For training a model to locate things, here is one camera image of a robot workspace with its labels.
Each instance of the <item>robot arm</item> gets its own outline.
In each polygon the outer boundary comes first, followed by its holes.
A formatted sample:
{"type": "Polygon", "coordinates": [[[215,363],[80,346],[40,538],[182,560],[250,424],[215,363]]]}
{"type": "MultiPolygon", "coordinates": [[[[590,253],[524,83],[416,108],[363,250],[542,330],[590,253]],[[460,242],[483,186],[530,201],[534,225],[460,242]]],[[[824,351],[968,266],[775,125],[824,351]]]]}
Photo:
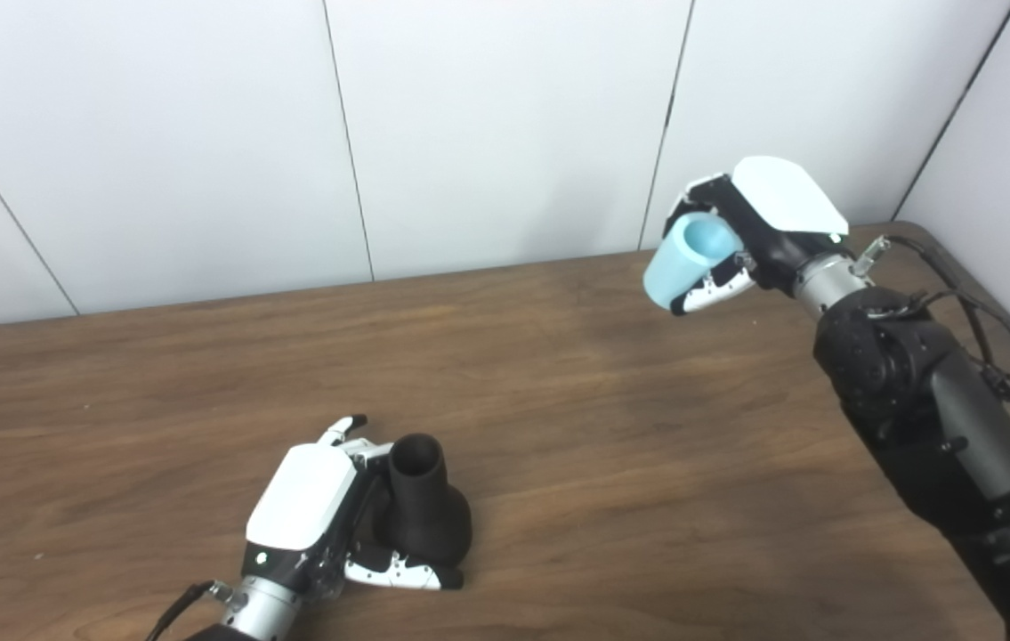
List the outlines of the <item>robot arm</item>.
{"type": "Polygon", "coordinates": [[[222,602],[224,614],[220,623],[187,641],[284,641],[304,605],[334,600],[346,580],[414,590],[461,589],[459,569],[355,540],[374,492],[390,477],[394,446],[365,438],[347,441],[363,425],[365,415],[345,417],[317,442],[290,448],[247,521],[239,586],[220,581],[194,584],[146,641],[155,641],[204,594],[222,602]]]}
{"type": "Polygon", "coordinates": [[[668,234],[692,212],[720,216],[743,248],[715,268],[719,276],[711,271],[673,300],[672,312],[753,283],[801,301],[818,321],[813,356],[843,414],[904,504],[952,545],[1010,636],[1006,381],[990,377],[993,365],[977,368],[926,305],[868,279],[887,243],[854,260],[839,242],[847,224],[795,164],[745,158],[732,177],[693,184],[668,234]]]}

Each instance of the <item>black robot arm segment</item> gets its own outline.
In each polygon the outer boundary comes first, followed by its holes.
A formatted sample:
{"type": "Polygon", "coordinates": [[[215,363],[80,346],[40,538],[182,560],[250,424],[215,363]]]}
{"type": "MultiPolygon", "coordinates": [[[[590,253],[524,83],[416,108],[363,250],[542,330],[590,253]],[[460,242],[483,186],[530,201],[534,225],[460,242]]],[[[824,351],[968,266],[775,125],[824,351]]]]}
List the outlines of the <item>black robot arm segment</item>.
{"type": "Polygon", "coordinates": [[[1010,630],[1010,417],[968,352],[910,298],[851,293],[821,317],[813,356],[872,457],[939,529],[1010,630]]]}
{"type": "MultiPolygon", "coordinates": [[[[914,240],[882,237],[854,260],[834,231],[831,210],[812,179],[792,163],[758,158],[748,175],[720,175],[687,188],[671,224],[692,211],[729,224],[743,250],[733,262],[767,290],[797,299],[818,321],[813,356],[841,410],[912,514],[942,532],[1006,624],[1010,637],[1010,377],[992,360],[977,310],[1010,331],[990,307],[960,290],[949,269],[914,240]],[[888,242],[907,245],[947,290],[918,299],[876,287],[867,277],[888,242]],[[964,304],[982,351],[973,358],[927,305],[944,296],[964,304]]],[[[677,315],[719,300],[707,291],[671,306],[677,315]]]]}

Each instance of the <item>black object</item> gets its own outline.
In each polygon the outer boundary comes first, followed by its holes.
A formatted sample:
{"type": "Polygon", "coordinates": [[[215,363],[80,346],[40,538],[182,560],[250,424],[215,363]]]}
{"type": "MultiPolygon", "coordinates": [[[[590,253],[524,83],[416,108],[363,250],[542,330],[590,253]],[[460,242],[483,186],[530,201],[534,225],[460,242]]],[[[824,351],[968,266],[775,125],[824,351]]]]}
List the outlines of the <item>black object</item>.
{"type": "MultiPolygon", "coordinates": [[[[743,240],[759,287],[791,298],[809,264],[850,256],[820,234],[775,230],[725,175],[694,186],[668,228],[688,211],[709,210],[743,240]]],[[[1010,638],[1010,417],[1002,405],[1010,381],[994,367],[976,309],[1009,332],[1010,326],[960,292],[943,260],[919,243],[888,238],[919,252],[949,289],[922,304],[882,288],[850,292],[821,317],[813,356],[896,493],[951,544],[1004,618],[1010,638]],[[965,303],[984,352],[980,370],[926,312],[928,303],[948,295],[965,303]]]]}
{"type": "Polygon", "coordinates": [[[390,450],[390,487],[375,503],[378,543],[427,563],[456,567],[473,543],[469,503],[448,485],[437,439],[407,434],[390,450]]]}
{"type": "Polygon", "coordinates": [[[156,625],[153,626],[152,632],[147,633],[145,641],[156,641],[158,637],[167,630],[172,622],[176,621],[176,618],[183,615],[184,610],[187,610],[189,606],[195,604],[196,601],[200,600],[200,597],[205,596],[208,590],[211,590],[214,580],[205,580],[203,583],[189,584],[188,590],[184,590],[184,594],[181,594],[179,600],[172,602],[169,609],[161,615],[156,625]]]}
{"type": "Polygon", "coordinates": [[[212,624],[200,630],[194,636],[184,641],[257,641],[255,637],[245,636],[240,630],[228,628],[227,625],[212,624]]]}
{"type": "Polygon", "coordinates": [[[888,315],[906,300],[882,288],[843,298],[821,317],[813,356],[900,499],[939,529],[1010,630],[1010,417],[926,310],[888,315]]]}

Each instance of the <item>metal connector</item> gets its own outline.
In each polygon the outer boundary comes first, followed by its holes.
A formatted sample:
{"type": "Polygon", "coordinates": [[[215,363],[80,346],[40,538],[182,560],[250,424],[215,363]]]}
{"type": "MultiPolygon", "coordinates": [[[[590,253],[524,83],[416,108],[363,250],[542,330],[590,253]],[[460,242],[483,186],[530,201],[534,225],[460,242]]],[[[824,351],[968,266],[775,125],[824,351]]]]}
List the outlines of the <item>metal connector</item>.
{"type": "Polygon", "coordinates": [[[880,256],[884,255],[884,252],[888,251],[888,248],[892,246],[890,240],[884,236],[878,236],[872,241],[870,246],[866,248],[865,252],[860,255],[856,262],[853,263],[851,268],[851,273],[856,276],[857,279],[865,279],[868,273],[872,271],[872,266],[875,266],[876,260],[880,260],[880,256]]]}
{"type": "Polygon", "coordinates": [[[208,596],[223,605],[227,605],[228,601],[231,601],[232,594],[235,594],[235,589],[222,580],[213,581],[212,587],[208,587],[208,596]]]}

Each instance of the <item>robotic hand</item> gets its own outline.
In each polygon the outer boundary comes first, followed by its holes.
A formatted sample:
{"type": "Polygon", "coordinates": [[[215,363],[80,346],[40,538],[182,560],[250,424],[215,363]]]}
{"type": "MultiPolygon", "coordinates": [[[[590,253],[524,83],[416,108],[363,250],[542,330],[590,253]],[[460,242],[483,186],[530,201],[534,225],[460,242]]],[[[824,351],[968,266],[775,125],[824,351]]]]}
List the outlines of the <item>robotic hand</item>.
{"type": "Polygon", "coordinates": [[[193,584],[146,641],[204,594],[225,612],[187,641],[284,641],[302,605],[334,600],[346,580],[461,589],[456,564],[472,543],[472,521],[464,496],[448,487],[440,446],[426,434],[385,445],[346,441],[363,425],[365,415],[345,417],[317,442],[290,448],[247,521],[243,582],[193,584]],[[390,545],[355,541],[376,490],[386,492],[375,534],[390,545]]]}
{"type": "Polygon", "coordinates": [[[885,236],[860,259],[849,225],[796,164],[748,157],[687,188],[643,275],[676,316],[758,284],[801,301],[818,322],[813,356],[841,409],[904,504],[942,532],[1006,622],[1010,637],[1010,375],[994,365],[968,293],[915,240],[885,236]],[[892,242],[920,252],[947,290],[920,298],[876,287],[892,242]],[[971,357],[927,306],[964,304],[984,353],[971,357]]]}

